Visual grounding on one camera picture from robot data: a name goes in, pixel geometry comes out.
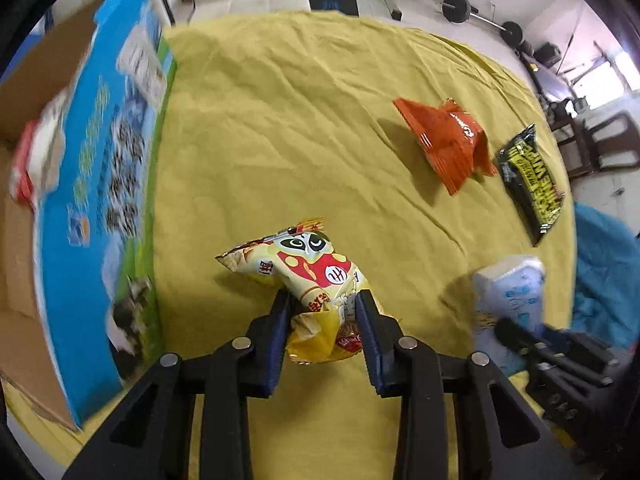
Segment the light blue tissue packet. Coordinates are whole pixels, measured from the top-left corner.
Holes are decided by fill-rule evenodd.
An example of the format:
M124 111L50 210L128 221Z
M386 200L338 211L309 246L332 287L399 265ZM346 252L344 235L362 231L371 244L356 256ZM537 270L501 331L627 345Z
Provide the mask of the light blue tissue packet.
M506 376L525 370L525 362L500 344L494 329L500 318L539 333L544 322L544 279L541 260L530 255L510 255L473 274L474 349L488 354Z

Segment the black shoe shine wipes packet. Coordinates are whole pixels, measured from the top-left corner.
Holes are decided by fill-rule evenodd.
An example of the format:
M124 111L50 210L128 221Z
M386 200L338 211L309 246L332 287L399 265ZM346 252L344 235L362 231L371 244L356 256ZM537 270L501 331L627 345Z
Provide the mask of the black shoe shine wipes packet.
M535 125L525 127L504 144L496 163L506 192L537 246L559 220L564 193L538 150Z

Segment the yellow panda snack packet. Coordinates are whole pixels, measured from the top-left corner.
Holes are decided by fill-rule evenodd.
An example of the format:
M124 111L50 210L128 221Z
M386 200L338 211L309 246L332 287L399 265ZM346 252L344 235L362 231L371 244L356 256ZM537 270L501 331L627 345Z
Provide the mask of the yellow panda snack packet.
M283 286L299 302L286 352L297 363L335 362L362 350L355 299L370 288L356 263L338 252L324 220L303 220L216 257L226 269Z

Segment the orange snack packet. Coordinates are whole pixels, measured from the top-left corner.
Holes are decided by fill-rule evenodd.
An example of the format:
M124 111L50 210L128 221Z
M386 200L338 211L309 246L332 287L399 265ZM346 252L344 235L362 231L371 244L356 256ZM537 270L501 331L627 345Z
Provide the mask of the orange snack packet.
M455 100L449 99L439 107L403 98L393 100L393 104L450 195L456 194L472 174L492 177L498 172L489 155L484 128Z

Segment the red snack packet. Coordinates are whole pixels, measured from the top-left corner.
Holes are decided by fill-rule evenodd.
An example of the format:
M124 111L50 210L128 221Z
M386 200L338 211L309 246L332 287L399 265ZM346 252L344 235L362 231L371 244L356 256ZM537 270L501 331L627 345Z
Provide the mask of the red snack packet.
M28 162L32 141L38 127L38 120L26 122L20 137L20 142L14 151L11 171L9 176L9 192L11 197L19 204L32 206L32 193L34 184L28 174Z

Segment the white pillow pouch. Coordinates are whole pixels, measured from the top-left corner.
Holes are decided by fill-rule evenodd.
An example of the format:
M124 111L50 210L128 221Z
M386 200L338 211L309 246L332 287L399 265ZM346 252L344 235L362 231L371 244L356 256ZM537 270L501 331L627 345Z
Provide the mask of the white pillow pouch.
M67 105L68 90L63 89L44 107L35 128L27 161L33 200L41 200L58 187L66 143L63 119Z

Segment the blue bean bag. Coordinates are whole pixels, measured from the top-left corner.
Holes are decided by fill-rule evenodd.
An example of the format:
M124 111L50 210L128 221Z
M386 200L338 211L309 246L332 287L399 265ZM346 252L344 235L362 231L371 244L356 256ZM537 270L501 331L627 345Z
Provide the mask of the blue bean bag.
M574 203L576 275L570 327L614 348L639 341L639 239L626 223Z

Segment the dark wooden chair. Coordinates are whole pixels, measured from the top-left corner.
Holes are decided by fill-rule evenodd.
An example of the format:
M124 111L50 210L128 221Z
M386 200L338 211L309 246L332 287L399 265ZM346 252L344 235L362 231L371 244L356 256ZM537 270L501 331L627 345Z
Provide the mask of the dark wooden chair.
M571 181L639 169L639 93L550 124Z

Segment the yellow tablecloth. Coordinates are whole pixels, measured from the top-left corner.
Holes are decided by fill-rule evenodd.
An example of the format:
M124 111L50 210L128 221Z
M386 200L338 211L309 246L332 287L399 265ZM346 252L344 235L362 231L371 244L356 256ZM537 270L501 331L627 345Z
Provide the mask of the yellow tablecloth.
M1 84L1 168L29 119L72 81L93 10L51 30ZM575 223L562 157L526 83L465 44L419 29L335 13L230 15L165 32L177 58L160 137L154 266L166 349L201 356L266 313L274 290L230 273L216 255L314 217L354 259L376 299L436 351L472 349L472 274L508 255L547 270L547 322L567 326ZM541 153L566 191L559 222L536 248L498 176L455 196L428 166L393 106L453 98L488 134L491 154L537 126ZM35 317L27 233L32 212L6 194L1 220L1 363L9 413L64 466L119 398L71 422L41 328L17 339L9 320ZM362 356L290 364L269 401L250 401L257 479L390 479L399 401L371 388Z

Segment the black low bench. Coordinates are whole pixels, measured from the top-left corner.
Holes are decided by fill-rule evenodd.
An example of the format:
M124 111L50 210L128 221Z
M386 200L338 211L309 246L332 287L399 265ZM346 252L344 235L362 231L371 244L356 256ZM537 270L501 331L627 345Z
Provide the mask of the black low bench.
M576 98L575 92L570 88L568 82L551 68L539 63L533 57L533 53L533 47L527 40L518 46L518 58L528 73L538 96L549 103L574 100Z

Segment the cardboard box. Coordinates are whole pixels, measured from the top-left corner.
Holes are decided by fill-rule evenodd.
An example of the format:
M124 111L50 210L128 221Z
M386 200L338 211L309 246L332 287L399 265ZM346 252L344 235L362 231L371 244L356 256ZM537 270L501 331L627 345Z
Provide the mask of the cardboard box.
M1 86L1 376L77 429L162 350L153 207L177 63L150 0L96 0L54 26ZM58 187L9 192L26 122L63 89Z

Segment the floor barbell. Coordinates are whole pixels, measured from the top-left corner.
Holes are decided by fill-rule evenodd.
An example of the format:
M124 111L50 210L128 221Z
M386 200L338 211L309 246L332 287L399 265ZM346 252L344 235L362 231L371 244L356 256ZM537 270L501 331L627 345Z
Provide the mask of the floor barbell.
M484 16L477 13L477 10L469 3L469 0L442 0L440 8L442 9L442 16L449 23L462 24L472 18L497 29L503 42L511 48L518 49L524 41L523 29L518 23L506 21L499 24L491 18L484 18Z

